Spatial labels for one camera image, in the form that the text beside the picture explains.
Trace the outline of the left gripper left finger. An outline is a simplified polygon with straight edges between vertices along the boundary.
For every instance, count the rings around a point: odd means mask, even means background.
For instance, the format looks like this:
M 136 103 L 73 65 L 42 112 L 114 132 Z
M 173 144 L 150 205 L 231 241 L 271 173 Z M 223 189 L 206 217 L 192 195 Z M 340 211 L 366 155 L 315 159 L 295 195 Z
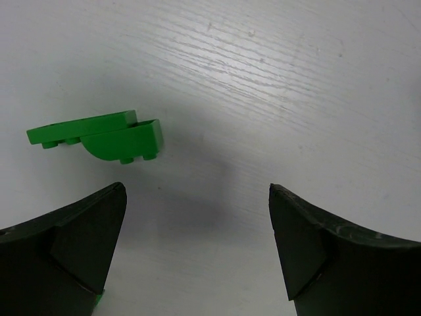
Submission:
M 127 195 L 115 182 L 1 230 L 2 315 L 91 315 L 104 293 Z

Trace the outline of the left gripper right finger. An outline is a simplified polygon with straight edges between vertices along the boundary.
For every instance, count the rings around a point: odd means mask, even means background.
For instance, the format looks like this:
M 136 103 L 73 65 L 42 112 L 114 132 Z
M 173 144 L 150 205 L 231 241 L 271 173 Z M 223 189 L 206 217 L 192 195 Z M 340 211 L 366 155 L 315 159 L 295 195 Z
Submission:
M 329 213 L 279 184 L 269 212 L 298 315 L 419 315 L 420 243 Z

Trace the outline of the green long lego piece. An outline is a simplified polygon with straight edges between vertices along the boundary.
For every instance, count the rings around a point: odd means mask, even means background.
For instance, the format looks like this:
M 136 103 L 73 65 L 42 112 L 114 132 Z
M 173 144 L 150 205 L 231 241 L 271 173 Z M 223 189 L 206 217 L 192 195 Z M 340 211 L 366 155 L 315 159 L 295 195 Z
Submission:
M 164 146 L 160 121 L 138 121 L 135 110 L 57 122 L 29 129 L 26 134 L 32 145 L 43 149 L 81 143 L 94 157 L 123 165 L 139 157 L 155 159 Z

